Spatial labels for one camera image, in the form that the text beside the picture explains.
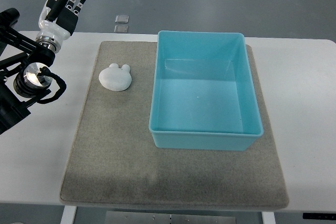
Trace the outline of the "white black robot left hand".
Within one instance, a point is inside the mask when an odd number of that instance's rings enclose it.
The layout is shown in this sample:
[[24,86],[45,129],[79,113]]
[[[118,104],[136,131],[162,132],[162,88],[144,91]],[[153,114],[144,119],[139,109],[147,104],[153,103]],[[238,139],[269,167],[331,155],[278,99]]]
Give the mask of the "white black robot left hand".
[[43,44],[61,46],[73,35],[85,2],[86,0],[46,0],[39,17],[40,32],[36,40]]

